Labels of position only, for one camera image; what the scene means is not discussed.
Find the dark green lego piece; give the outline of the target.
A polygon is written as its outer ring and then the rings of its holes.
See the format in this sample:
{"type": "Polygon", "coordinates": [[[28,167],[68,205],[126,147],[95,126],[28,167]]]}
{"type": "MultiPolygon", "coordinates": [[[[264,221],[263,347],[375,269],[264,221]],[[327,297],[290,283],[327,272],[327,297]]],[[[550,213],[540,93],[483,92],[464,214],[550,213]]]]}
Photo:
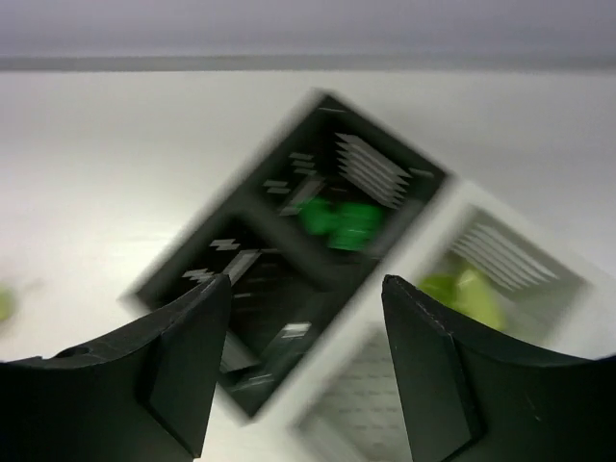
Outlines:
{"type": "Polygon", "coordinates": [[[332,234],[338,225],[338,210],[322,197],[315,196],[301,204],[297,214],[305,231],[312,236],[332,234]]]}

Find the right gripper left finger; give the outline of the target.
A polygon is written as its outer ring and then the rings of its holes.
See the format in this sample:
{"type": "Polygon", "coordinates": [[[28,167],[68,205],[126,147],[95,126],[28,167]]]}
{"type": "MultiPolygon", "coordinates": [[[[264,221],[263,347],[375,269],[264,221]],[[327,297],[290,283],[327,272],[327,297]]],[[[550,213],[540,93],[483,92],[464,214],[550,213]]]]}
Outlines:
{"type": "Polygon", "coordinates": [[[231,308],[219,276],[101,337],[1,366],[5,461],[193,461],[231,308]]]}

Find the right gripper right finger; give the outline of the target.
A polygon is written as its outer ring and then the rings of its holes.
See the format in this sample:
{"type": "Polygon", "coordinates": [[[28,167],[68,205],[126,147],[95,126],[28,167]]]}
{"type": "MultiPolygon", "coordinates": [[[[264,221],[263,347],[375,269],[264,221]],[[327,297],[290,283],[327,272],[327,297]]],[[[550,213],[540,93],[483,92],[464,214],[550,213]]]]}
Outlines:
{"type": "Polygon", "coordinates": [[[381,294],[416,461],[611,461],[615,360],[534,346],[388,275],[381,294]]]}

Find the lime green lego brick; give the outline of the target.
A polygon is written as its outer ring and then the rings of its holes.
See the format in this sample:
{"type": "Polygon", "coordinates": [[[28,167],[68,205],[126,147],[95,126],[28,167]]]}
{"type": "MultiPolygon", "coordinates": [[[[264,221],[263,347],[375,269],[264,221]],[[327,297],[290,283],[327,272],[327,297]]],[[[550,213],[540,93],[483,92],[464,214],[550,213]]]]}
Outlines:
{"type": "Polygon", "coordinates": [[[505,329],[505,315],[487,277],[473,266],[464,266],[455,275],[429,274],[418,288],[474,321],[500,332],[505,329]]]}
{"type": "Polygon", "coordinates": [[[13,315],[15,306],[14,290],[2,284],[0,287],[0,322],[7,321],[13,315]]]}

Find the dark green square lego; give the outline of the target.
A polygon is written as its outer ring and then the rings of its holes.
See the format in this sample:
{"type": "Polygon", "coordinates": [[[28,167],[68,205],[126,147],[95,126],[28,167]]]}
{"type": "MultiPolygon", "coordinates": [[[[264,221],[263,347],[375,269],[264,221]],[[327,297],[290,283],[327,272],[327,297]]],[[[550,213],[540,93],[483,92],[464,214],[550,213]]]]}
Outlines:
{"type": "Polygon", "coordinates": [[[377,206],[344,202],[335,211],[327,246],[336,250],[360,251],[376,235],[384,217],[377,206]]]}

